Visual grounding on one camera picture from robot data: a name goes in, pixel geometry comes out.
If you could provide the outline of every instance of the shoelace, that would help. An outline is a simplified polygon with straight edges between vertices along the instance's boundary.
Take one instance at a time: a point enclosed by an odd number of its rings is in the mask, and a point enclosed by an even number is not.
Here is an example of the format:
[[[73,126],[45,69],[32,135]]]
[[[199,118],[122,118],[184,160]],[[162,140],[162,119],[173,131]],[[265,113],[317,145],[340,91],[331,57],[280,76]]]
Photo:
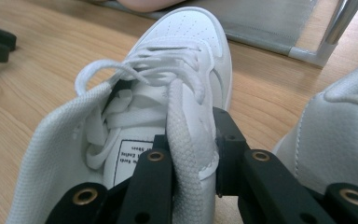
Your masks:
[[[115,68],[117,73],[108,80],[112,85],[119,79],[137,79],[146,85],[160,87],[168,86],[176,78],[181,78],[193,90],[196,101],[201,104],[205,97],[205,89],[198,75],[200,68],[197,51],[200,51],[197,45],[141,45],[123,63],[100,60],[87,65],[76,78],[76,93],[77,95],[86,93],[87,83],[98,71]],[[93,112],[96,116],[100,115],[101,125],[106,121],[109,132],[102,149],[96,149],[93,145],[88,149],[87,165],[90,168],[99,169],[103,165],[122,127],[166,118],[166,105],[126,111],[131,99],[130,90],[120,91],[102,115],[100,108]]]

